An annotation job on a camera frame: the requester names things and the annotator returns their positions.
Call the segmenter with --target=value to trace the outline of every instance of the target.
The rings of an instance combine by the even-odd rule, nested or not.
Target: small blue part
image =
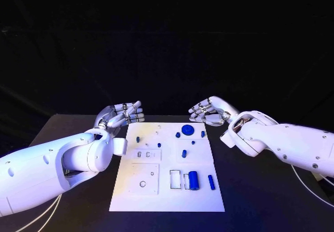
[[[212,175],[207,176],[209,177],[209,182],[210,182],[210,190],[214,190],[214,183],[213,183],[213,179],[212,179]]]
[[[190,185],[190,190],[199,190],[200,189],[199,178],[197,178],[197,172],[196,171],[189,172],[189,185]]]
[[[187,150],[183,150],[183,158],[187,156]]]
[[[194,128],[191,125],[184,125],[181,128],[181,132],[184,135],[193,135],[194,133]]]

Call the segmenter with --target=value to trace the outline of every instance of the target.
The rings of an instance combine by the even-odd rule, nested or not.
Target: white cable
[[[46,226],[46,224],[47,224],[47,222],[49,222],[49,220],[50,220],[50,218],[52,218],[52,215],[55,214],[55,211],[56,211],[56,209],[58,209],[58,205],[59,205],[59,202],[60,202],[60,198],[62,198],[62,195],[59,195],[59,196],[60,196],[60,197],[59,197],[59,200],[58,200],[56,207],[55,207],[55,209],[53,209],[53,211],[52,211],[50,217],[47,218],[46,222],[45,222],[45,224],[43,224],[43,226],[40,227],[40,230],[39,230],[37,232],[42,231],[43,227]]]
[[[53,201],[50,207],[46,209],[46,211],[35,218],[35,220],[32,220],[32,222],[29,222],[19,230],[16,230],[16,232],[20,232],[22,230],[24,230],[43,217],[43,215],[47,213],[47,211],[50,210],[52,206],[58,202],[58,199],[60,198],[60,196],[62,195],[58,196],[58,198],[55,199],[55,201]]]
[[[328,202],[311,191],[311,189],[307,187],[307,185],[304,184],[304,182],[302,182],[302,180],[301,180],[301,177],[299,177],[298,174],[297,174],[295,169],[294,169],[294,173],[295,173],[295,175],[297,175],[297,177],[298,177],[298,179],[299,179],[302,185],[305,186],[305,188],[307,188],[308,191],[311,192],[311,194],[312,194],[327,205],[330,205],[331,207],[334,207],[334,205],[333,205],[331,203],[328,203]]]
[[[324,178],[324,180],[334,186],[334,183],[321,175],[321,177]]]

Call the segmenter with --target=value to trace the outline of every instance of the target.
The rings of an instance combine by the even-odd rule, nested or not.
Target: blue screw
[[[187,156],[187,151],[183,150],[183,158],[186,158],[186,156]]]

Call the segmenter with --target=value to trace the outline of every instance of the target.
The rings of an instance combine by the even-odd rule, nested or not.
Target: robotic hand
[[[144,121],[141,102],[108,106],[85,133],[13,152],[0,159],[0,217],[40,205],[109,165],[127,140],[119,127]]]
[[[255,157],[263,149],[273,152],[288,164],[334,177],[334,134],[292,124],[279,124],[258,111],[239,112],[219,97],[203,100],[189,110],[190,121],[229,129],[220,136],[223,143],[235,145]]]

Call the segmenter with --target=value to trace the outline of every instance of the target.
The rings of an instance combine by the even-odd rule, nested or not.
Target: tabletop
[[[94,124],[91,115],[53,115],[32,145],[85,132]],[[189,116],[145,116],[145,122],[189,122]],[[53,231],[187,232],[219,230],[333,231],[334,208],[302,186],[292,168],[271,151],[255,158],[222,143],[227,126],[206,125],[225,209],[214,212],[109,212],[121,157],[114,156],[104,172],[62,195],[55,215],[43,229]],[[125,138],[127,126],[118,137]],[[311,172],[297,168],[301,179],[325,200]],[[0,217],[0,231],[14,232],[46,210],[53,200],[20,213]],[[50,212],[24,232],[37,231]]]

